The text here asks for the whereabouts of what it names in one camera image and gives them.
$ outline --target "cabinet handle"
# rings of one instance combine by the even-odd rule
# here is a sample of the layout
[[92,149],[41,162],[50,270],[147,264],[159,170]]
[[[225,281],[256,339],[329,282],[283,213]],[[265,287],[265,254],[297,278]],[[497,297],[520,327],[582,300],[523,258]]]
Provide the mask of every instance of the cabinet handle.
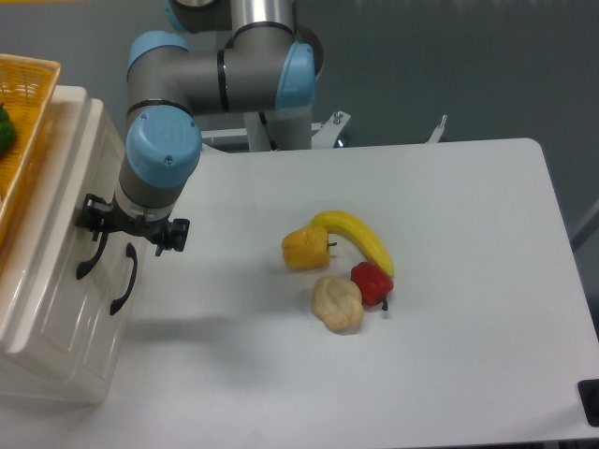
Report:
[[77,265],[78,281],[90,274],[90,271],[94,269],[95,264],[97,264],[97,262],[100,260],[100,257],[102,257],[102,253],[104,253],[107,241],[109,241],[109,233],[103,232],[102,237],[100,238],[100,243],[97,245],[97,250],[95,251],[94,256],[90,260],[86,260],[85,262],[81,262]]
[[133,290],[135,279],[138,276],[138,253],[137,251],[135,251],[135,246],[133,246],[131,243],[127,243],[125,254],[127,257],[133,260],[133,271],[131,272],[131,279],[129,279],[127,291],[124,292],[124,295],[122,295],[118,299],[114,299],[110,304],[110,315],[114,315],[124,306],[125,302],[127,302],[129,297],[131,296],[131,291]]

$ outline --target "yellow banana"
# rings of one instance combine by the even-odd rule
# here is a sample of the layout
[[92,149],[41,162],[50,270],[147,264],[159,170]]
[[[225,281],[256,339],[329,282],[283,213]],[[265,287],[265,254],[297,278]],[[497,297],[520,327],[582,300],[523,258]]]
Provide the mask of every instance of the yellow banana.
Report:
[[358,217],[342,210],[325,210],[315,215],[311,225],[324,226],[330,233],[347,237],[370,262],[378,265],[388,276],[393,276],[393,260],[385,245]]

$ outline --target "yellow basket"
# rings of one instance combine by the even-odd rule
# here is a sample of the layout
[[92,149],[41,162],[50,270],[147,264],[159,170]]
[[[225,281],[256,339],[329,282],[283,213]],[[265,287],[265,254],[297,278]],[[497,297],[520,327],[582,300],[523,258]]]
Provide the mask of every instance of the yellow basket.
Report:
[[43,157],[46,146],[37,145],[37,136],[60,70],[52,61],[0,54],[0,103],[17,131],[15,144],[0,155],[0,248],[17,210],[25,209]]

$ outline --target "white cabinet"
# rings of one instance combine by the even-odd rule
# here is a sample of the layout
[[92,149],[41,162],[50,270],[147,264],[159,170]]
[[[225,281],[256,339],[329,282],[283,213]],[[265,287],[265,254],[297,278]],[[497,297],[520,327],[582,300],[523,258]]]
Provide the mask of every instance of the white cabinet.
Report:
[[9,250],[0,253],[0,392],[101,401],[132,297],[112,316],[110,303],[132,275],[127,244],[141,262],[146,240],[111,234],[94,269],[76,279],[79,262],[98,245],[74,226],[80,206],[88,193],[112,200],[124,145],[103,104],[82,88],[58,86],[49,114],[45,166]]

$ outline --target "white tabletop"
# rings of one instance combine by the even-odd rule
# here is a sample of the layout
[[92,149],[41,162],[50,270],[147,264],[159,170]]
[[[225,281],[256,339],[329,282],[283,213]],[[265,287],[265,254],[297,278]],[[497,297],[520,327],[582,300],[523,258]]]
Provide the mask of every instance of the white tabletop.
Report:
[[[340,336],[310,311],[324,270],[280,241],[318,211],[369,223],[389,311]],[[100,406],[1,398],[0,447],[390,448],[599,437],[577,382],[599,347],[541,149],[530,140],[205,154],[145,260]]]

